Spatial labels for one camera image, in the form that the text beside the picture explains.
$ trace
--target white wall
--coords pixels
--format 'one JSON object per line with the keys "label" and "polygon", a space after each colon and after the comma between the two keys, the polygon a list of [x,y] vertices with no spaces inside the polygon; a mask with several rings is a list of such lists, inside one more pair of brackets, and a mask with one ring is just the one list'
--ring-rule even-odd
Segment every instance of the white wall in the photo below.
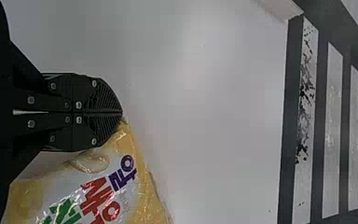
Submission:
{"label": "white wall", "polygon": [[251,0],[3,2],[40,70],[111,84],[175,223],[276,223],[286,24]]}

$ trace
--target black stripe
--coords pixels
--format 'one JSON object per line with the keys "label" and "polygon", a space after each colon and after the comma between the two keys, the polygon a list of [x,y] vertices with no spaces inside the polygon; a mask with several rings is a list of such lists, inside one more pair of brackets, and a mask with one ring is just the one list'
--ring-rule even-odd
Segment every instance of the black stripe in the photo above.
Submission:
{"label": "black stripe", "polygon": [[350,111],[351,111],[351,50],[343,55],[341,144],[339,158],[339,213],[348,212],[348,185],[350,167]]}
{"label": "black stripe", "polygon": [[319,33],[318,68],[316,77],[315,134],[313,139],[310,221],[322,219],[324,196],[324,132],[326,114],[328,41]]}
{"label": "black stripe", "polygon": [[284,81],[278,224],[292,223],[293,218],[303,24],[304,18],[302,16],[289,21]]}

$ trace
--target bolt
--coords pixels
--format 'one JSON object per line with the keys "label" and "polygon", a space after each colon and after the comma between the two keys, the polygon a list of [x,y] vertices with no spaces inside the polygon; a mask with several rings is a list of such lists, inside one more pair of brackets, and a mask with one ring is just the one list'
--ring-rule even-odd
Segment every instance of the bolt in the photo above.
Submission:
{"label": "bolt", "polygon": [[81,102],[76,102],[76,109],[81,109]]}
{"label": "bolt", "polygon": [[50,83],[50,88],[51,88],[52,90],[55,90],[55,89],[57,89],[57,85],[56,85],[54,82],[51,82],[51,83]]}
{"label": "bolt", "polygon": [[76,123],[81,124],[82,121],[83,121],[83,119],[81,117],[76,118]]}
{"label": "bolt", "polygon": [[55,136],[54,136],[54,135],[52,135],[52,136],[50,137],[50,142],[55,142]]}
{"label": "bolt", "polygon": [[34,97],[33,96],[28,96],[28,105],[33,105],[34,104]]}
{"label": "bolt", "polygon": [[28,128],[34,128],[34,120],[28,120]]}

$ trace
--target yellow snack bag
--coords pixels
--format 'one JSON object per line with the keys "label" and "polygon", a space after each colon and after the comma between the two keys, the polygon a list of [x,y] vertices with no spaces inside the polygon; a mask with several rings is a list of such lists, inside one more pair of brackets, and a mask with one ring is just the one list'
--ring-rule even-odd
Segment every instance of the yellow snack bag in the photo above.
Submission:
{"label": "yellow snack bag", "polygon": [[9,190],[5,224],[169,224],[129,124],[102,147],[56,171],[17,179]]}

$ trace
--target black and white stripes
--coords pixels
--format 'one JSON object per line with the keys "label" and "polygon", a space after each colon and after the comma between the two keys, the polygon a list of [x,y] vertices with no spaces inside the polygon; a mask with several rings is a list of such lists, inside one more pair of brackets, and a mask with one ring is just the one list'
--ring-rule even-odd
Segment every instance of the black and white stripes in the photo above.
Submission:
{"label": "black and white stripes", "polygon": [[336,48],[306,16],[289,22],[278,223],[334,221],[358,210],[353,48]]}

